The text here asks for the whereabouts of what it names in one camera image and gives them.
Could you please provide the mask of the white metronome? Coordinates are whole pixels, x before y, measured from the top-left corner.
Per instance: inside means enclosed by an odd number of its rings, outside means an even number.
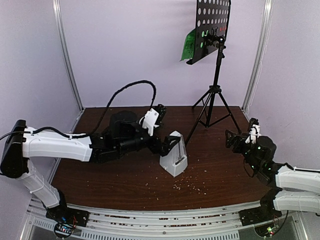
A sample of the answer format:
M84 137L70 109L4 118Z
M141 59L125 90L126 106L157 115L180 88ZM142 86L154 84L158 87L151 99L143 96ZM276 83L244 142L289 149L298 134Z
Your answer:
M178 131L173 131L169 136L180 137L180 140L166 156L160 157L159 164L175 178L187 168L188 157L183 135Z

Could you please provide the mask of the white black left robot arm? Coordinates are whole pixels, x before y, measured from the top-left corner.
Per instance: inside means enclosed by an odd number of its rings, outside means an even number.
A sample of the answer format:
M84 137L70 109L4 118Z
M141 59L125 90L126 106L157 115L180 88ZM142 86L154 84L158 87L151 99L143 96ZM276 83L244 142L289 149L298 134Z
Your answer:
M31 159L49 157L106 163L147 148L158 154L161 162L172 164L175 170L171 174L177 176L182 171L179 162L185 160L186 148L183 136L177 131L164 139L156 135L165 113L162 105L151 108L142 118L132 111L120 111L110 117L109 126L103 132L90 134L66 134L53 127L35 129L20 119L4 135L1 173L21 181L42 202L48 218L62 225L85 226L88 212L68 207L64 194L44 179Z

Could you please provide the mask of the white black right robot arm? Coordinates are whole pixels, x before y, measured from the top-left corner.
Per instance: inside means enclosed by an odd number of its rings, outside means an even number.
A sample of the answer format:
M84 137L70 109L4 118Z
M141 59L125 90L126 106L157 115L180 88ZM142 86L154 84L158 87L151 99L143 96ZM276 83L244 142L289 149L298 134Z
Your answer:
M241 210L243 226L281 217L283 211L320 212L320 172L302 169L288 163L274 162L277 149L271 138L261 135L256 126L247 134L225 131L225 146L243 156L253 177L270 190L261 198L260 206Z

